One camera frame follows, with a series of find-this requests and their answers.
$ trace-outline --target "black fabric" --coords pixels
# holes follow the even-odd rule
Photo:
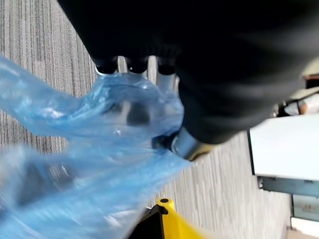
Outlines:
[[[267,118],[301,86],[301,70],[319,50],[298,50],[319,39],[301,33],[296,50],[285,38],[313,22],[316,0],[59,2],[98,66],[118,55],[175,60],[183,125],[205,143],[222,143]]]

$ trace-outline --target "yellow object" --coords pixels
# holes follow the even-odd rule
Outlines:
[[[162,198],[158,200],[158,205],[168,212],[167,215],[162,215],[165,239],[204,239],[175,212],[174,201]]]

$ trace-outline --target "white surface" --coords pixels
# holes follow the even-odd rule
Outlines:
[[[319,237],[319,222],[291,218],[291,226],[293,229],[300,231],[303,234]]]
[[[250,136],[256,175],[319,180],[319,114],[269,119]]]

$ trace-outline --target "blue plastic bag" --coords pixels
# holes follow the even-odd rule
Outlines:
[[[101,77],[77,98],[0,56],[0,108],[63,153],[0,155],[0,238],[122,239],[150,196],[189,162],[152,139],[181,125],[178,96],[132,74]]]

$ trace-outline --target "gray carpet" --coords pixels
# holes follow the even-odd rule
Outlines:
[[[0,0],[0,53],[76,96],[95,80],[94,66],[55,0]],[[1,112],[1,147],[21,142],[41,152],[65,146],[63,139],[31,135]],[[257,189],[244,133],[182,172],[160,195],[173,198],[190,222],[225,238],[281,239],[290,214],[287,195]]]

